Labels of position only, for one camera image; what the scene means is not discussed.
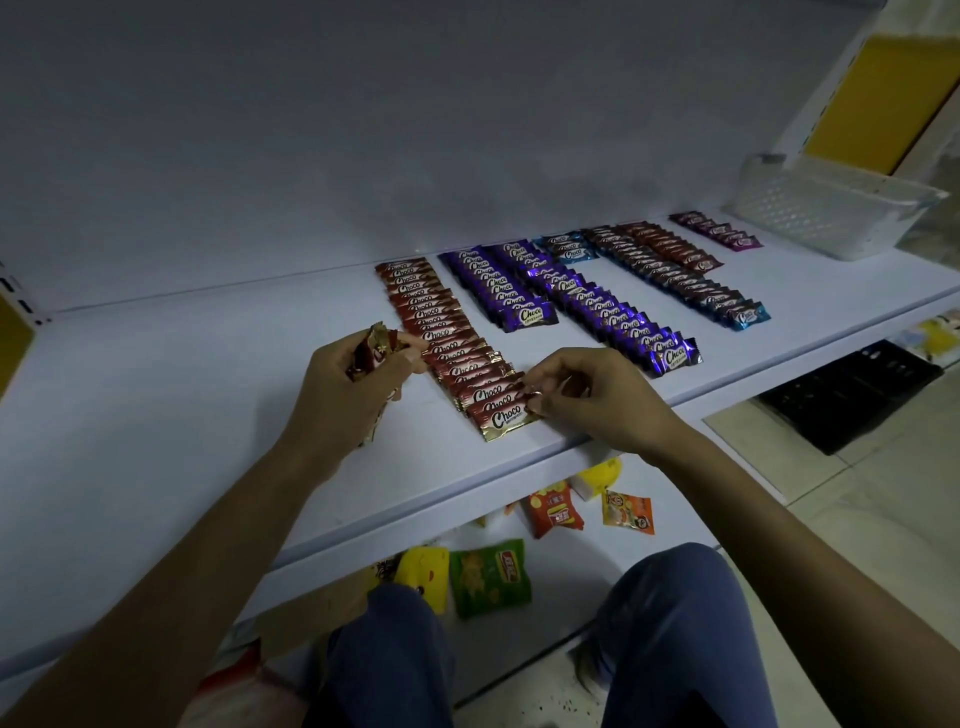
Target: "yellow panel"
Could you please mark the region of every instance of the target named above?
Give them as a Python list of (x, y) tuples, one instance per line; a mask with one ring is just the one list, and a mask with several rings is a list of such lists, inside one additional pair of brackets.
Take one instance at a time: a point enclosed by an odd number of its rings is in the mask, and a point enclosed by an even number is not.
[(960, 41), (873, 36), (806, 152), (891, 174), (960, 79)]
[(0, 298), (0, 397), (7, 391), (7, 385), (33, 339), (34, 330)]

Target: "lower shelf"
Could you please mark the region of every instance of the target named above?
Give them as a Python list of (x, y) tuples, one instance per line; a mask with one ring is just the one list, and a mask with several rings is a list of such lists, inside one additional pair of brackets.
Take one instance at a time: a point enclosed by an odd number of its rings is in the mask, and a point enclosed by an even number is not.
[(631, 455), (623, 457), (623, 465), (623, 474), (613, 488), (653, 501), (656, 536), (604, 525), (600, 498), (583, 502), (576, 495), (574, 505), (586, 522), (583, 531), (556, 527), (535, 540), (525, 515), (517, 508), (509, 518), (486, 528), (467, 523), (443, 534), (439, 546), (451, 550), (522, 538), (534, 596), (526, 606), (469, 620), (457, 617), (453, 598), (449, 598), (443, 622), (457, 658), (454, 702), (481, 691), (581, 630), (593, 619), (611, 586), (637, 561), (687, 542), (717, 545), (663, 473)]

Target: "green snack bag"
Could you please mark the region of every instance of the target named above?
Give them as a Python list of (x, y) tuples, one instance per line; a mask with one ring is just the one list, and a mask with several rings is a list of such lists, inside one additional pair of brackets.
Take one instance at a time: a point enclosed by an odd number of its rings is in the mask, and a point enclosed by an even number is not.
[(450, 576), (460, 619), (529, 604), (533, 598), (530, 578), (523, 570), (523, 539), (451, 552)]

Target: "orange snack bag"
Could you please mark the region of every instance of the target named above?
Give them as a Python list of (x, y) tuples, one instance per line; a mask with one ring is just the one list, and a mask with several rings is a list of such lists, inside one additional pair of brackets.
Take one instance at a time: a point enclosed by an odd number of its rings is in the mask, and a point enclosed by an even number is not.
[(603, 495), (604, 525), (622, 525), (654, 535), (654, 509), (648, 497), (607, 491)]
[(570, 486), (565, 480), (527, 496), (523, 504), (534, 526), (535, 539), (542, 538), (555, 525), (584, 530), (584, 520), (573, 507)]

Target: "white plastic basket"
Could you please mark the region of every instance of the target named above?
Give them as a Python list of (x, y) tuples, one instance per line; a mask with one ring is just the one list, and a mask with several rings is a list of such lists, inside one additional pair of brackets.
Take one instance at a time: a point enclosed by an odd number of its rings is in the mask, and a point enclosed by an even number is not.
[(841, 260), (888, 251), (947, 192), (816, 157), (748, 157), (737, 217)]

